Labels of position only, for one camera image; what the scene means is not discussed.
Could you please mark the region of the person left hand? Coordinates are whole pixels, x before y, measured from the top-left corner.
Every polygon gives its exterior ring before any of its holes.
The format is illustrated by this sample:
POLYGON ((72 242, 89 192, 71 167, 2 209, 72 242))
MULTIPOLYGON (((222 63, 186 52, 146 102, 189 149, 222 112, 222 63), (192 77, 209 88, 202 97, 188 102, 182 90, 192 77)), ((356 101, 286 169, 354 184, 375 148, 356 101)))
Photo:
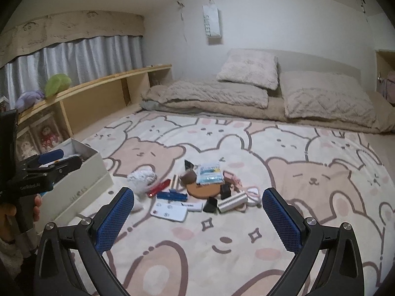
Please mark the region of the person left hand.
POLYGON ((34 200, 27 197, 27 210, 18 208, 9 203, 1 203, 1 240, 12 242, 20 233, 29 230, 33 222, 40 219, 40 207, 42 198, 40 194, 34 196, 34 200))

